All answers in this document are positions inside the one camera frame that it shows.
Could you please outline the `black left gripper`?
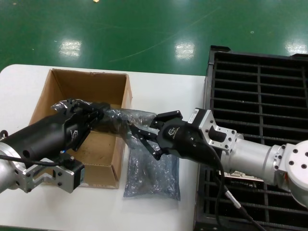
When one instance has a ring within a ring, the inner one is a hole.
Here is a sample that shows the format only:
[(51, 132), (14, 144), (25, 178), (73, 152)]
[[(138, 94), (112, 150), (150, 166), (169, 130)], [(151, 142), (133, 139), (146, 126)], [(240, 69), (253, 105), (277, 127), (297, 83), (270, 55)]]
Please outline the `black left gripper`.
[(69, 149), (76, 152), (111, 106), (80, 99), (68, 99), (66, 102), (65, 113), (47, 116), (8, 136), (4, 143), (28, 162), (55, 159), (61, 151)]

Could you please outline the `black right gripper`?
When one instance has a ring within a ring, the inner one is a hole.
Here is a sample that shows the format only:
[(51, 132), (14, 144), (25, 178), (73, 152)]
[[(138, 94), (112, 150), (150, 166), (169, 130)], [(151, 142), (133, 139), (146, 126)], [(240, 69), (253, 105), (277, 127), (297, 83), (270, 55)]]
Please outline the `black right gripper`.
[[(130, 125), (132, 135), (141, 141), (156, 160), (160, 160), (162, 155), (171, 154), (210, 168), (218, 168), (215, 150), (203, 140), (199, 129), (182, 120), (179, 110), (158, 114), (150, 128), (159, 130), (158, 134)], [(158, 144), (158, 150), (149, 141)]]

